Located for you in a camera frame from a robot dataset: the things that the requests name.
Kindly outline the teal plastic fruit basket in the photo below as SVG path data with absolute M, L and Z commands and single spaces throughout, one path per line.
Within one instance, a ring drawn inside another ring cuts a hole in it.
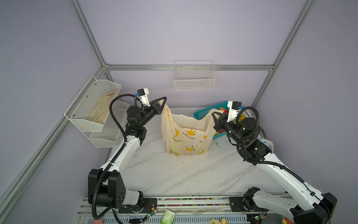
M 216 105 L 212 105 L 212 106 L 210 106 L 210 107 L 207 107 L 207 108 L 204 108 L 204 109 L 200 109 L 200 110 L 194 112 L 194 113 L 193 113 L 193 116 L 194 116 L 195 119 L 201 120 L 201 119 L 203 119 L 203 118 L 209 113 L 209 111 L 210 111 L 211 109 L 220 110 L 221 108 L 224 108 L 226 111 L 228 111 L 229 108 L 228 108 L 227 104 L 228 104 L 228 101 L 224 101 L 224 102 L 218 103 L 218 104 L 216 104 Z M 220 132 L 217 132 L 217 133 L 214 135 L 213 139 L 217 139 L 217 138 L 222 137 L 222 136 L 225 136 L 225 135 L 226 135 L 226 133 L 221 130 Z

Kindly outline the cream banana print plastic bag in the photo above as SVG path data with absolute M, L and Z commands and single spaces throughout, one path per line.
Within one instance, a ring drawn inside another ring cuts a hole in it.
M 174 114 L 168 105 L 162 112 L 161 132 L 166 143 L 166 151 L 175 156 L 201 155 L 208 151 L 214 135 L 214 118 L 221 110 L 211 109 L 201 120 Z

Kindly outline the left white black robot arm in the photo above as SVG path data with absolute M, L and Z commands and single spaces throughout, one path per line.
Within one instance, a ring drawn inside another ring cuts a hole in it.
M 133 105 L 127 109 L 125 127 L 121 126 L 113 112 L 113 105 L 120 97 L 115 97 L 110 102 L 109 113 L 123 140 L 110 159 L 100 169 L 92 169 L 88 175 L 88 201 L 95 220 L 100 220 L 108 211 L 115 212 L 124 206 L 130 207 L 133 212 L 142 211 L 144 208 L 143 192 L 127 189 L 121 172 L 130 157 L 142 145 L 147 133 L 145 125 L 163 112 L 167 98 L 147 102 L 145 94 L 137 93 L 131 97 L 139 101 L 141 106 Z

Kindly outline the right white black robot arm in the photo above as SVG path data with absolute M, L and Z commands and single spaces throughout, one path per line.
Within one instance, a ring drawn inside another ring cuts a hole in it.
M 247 211 L 269 210 L 292 220 L 295 224 L 329 224 L 337 198 L 312 187 L 298 174 L 289 169 L 273 150 L 259 141 L 262 128 L 258 111 L 244 107 L 232 117 L 233 112 L 211 114 L 214 129 L 226 132 L 231 145 L 241 158 L 271 176 L 292 197 L 269 194 L 252 187 L 244 194 L 242 207 Z

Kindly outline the yellow fake banana bunch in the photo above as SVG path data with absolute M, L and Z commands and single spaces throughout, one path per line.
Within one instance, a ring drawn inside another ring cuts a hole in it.
M 238 119 L 238 122 L 240 123 L 242 120 L 246 118 L 245 113 L 242 113 Z

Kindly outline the lower white mesh shelf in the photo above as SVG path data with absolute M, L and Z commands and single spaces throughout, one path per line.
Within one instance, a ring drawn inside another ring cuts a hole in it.
M 129 104 L 122 101 L 116 101 L 113 104 L 113 114 L 123 129 L 125 129 L 127 121 L 128 108 Z M 118 138 L 121 136 L 122 134 L 119 127 L 109 114 L 102 130 L 100 132 L 92 132 L 89 136 L 89 140 L 97 148 L 109 148 L 114 147 Z

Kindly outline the white mesh shelf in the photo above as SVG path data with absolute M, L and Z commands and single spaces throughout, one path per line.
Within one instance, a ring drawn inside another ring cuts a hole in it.
M 99 97 L 106 92 L 120 91 L 121 85 L 109 80 L 97 80 L 94 76 L 78 94 L 64 116 L 81 132 L 100 132 L 104 126 L 88 120 Z
M 116 101 L 113 104 L 113 114 L 123 129 L 125 129 L 127 121 L 128 108 L 129 104 L 122 101 Z M 89 140 L 97 148 L 109 148 L 114 147 L 118 138 L 121 136 L 122 134 L 119 127 L 109 114 L 102 130 L 100 132 L 92 132 L 89 136 Z

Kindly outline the colourful tissue pack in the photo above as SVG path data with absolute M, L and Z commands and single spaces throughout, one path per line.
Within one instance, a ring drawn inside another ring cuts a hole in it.
M 274 142 L 273 141 L 270 141 L 270 140 L 267 140 L 264 138 L 259 138 L 259 141 L 262 142 L 264 145 L 266 145 L 271 150 L 271 152 L 274 151 Z

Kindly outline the beige cloth in shelf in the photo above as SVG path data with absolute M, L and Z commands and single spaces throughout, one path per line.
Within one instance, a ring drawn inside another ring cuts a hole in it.
M 109 106 L 115 97 L 118 96 L 119 90 L 106 92 L 98 98 L 95 107 L 90 112 L 88 120 L 103 125 L 109 114 Z

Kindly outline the upper white mesh shelf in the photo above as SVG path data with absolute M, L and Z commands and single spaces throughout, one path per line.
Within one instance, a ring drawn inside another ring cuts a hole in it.
M 106 92 L 120 91 L 121 85 L 109 80 L 97 80 L 94 76 L 78 94 L 64 116 L 81 132 L 100 132 L 104 126 L 88 120 L 99 97 Z

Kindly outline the green white packet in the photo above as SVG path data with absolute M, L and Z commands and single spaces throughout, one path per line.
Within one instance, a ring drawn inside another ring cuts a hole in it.
M 161 224 L 173 224 L 176 213 L 171 210 L 165 210 Z

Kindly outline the aluminium frame back bar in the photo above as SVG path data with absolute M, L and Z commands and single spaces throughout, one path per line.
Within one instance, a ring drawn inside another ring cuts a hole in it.
M 108 64 L 105 66 L 105 68 L 109 71 L 271 71 L 274 67 L 274 65 L 265 64 Z

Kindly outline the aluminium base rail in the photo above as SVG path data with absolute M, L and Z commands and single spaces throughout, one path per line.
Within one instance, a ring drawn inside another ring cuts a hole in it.
M 248 208 L 243 195 L 145 195 L 142 209 L 124 205 L 111 209 L 103 216 L 105 224 L 129 224 L 134 219 L 148 215 L 146 224 L 161 223 L 165 211 L 174 212 L 175 224 L 209 224 L 215 220 L 227 220 L 230 224 L 259 224 L 268 214 L 288 218 L 297 203 L 287 193 L 259 194 L 259 205 Z

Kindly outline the beige toy below rail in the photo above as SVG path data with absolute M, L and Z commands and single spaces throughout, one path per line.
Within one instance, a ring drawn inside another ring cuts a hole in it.
M 222 218 L 220 220 L 213 218 L 209 221 L 209 224 L 228 224 L 228 221 L 225 218 Z

